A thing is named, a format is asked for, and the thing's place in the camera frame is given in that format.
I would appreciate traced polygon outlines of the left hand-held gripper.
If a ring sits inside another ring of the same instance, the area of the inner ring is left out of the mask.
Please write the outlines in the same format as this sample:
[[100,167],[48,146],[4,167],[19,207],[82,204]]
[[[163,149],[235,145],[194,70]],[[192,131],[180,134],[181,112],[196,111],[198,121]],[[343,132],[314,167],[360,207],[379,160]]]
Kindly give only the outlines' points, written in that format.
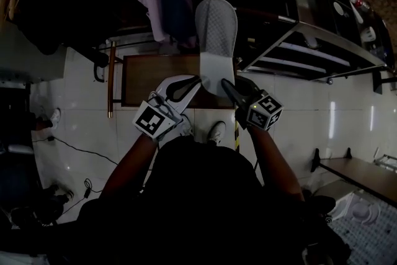
[[201,87],[197,75],[180,74],[164,79],[147,101],[143,101],[133,119],[134,126],[152,140],[162,137],[182,122],[181,113]]

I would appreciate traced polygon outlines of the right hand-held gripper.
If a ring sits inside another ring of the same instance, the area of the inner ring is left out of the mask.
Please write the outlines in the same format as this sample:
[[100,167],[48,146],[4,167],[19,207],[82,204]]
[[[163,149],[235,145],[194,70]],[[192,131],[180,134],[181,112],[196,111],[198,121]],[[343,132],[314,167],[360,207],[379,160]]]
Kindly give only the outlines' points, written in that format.
[[265,90],[260,90],[252,80],[236,76],[234,84],[222,79],[221,86],[229,99],[239,106],[236,120],[242,129],[253,126],[269,130],[279,120],[283,111],[281,102]]

